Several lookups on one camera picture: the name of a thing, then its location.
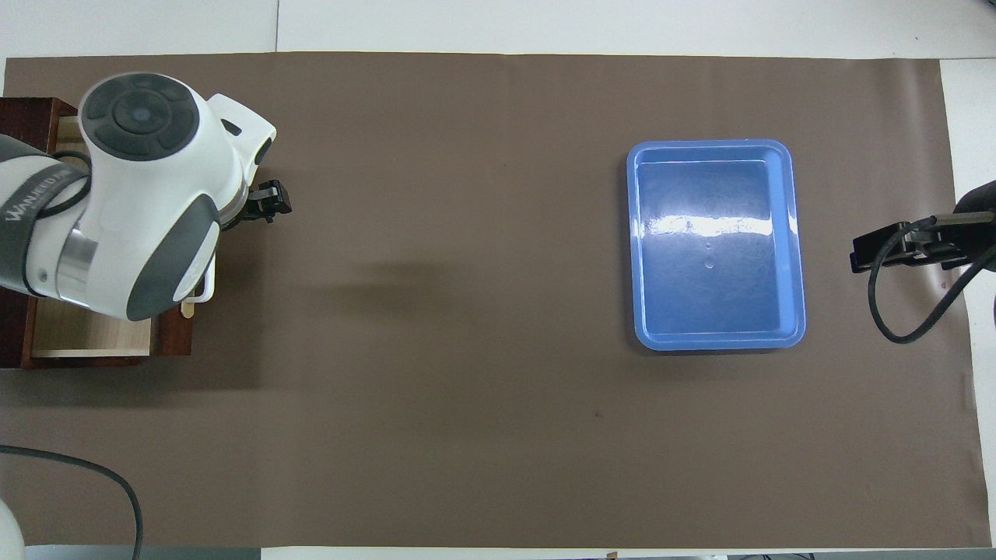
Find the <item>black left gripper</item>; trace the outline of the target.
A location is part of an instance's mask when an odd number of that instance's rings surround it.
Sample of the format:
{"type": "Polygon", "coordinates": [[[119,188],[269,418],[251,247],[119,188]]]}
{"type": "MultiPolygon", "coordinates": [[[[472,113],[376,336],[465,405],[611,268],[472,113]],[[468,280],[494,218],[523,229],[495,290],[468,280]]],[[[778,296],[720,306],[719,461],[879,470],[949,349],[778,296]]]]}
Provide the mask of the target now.
{"type": "Polygon", "coordinates": [[[266,181],[247,192],[246,201],[238,212],[222,220],[221,230],[231,230],[242,221],[263,220],[266,223],[273,223],[278,215],[289,214],[292,211],[289,192],[281,181],[266,181]]]}

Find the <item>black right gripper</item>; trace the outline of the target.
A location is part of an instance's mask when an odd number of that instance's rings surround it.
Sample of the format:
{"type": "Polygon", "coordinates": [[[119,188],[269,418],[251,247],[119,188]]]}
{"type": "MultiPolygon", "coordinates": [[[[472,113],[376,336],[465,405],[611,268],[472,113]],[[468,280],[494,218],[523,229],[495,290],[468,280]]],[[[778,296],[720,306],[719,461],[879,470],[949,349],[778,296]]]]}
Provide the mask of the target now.
{"type": "Polygon", "coordinates": [[[983,254],[994,248],[994,219],[986,222],[968,223],[965,217],[957,219],[957,214],[978,214],[995,209],[995,181],[971,189],[962,196],[953,213],[935,220],[899,221],[871,233],[861,235],[851,241],[850,272],[861,274],[874,267],[876,255],[887,244],[893,234],[903,233],[903,237],[890,246],[882,260],[883,267],[928,265],[924,246],[931,243],[932,228],[942,234],[942,239],[962,255],[960,259],[942,263],[942,270],[951,270],[968,264],[980,263],[983,254]]]}

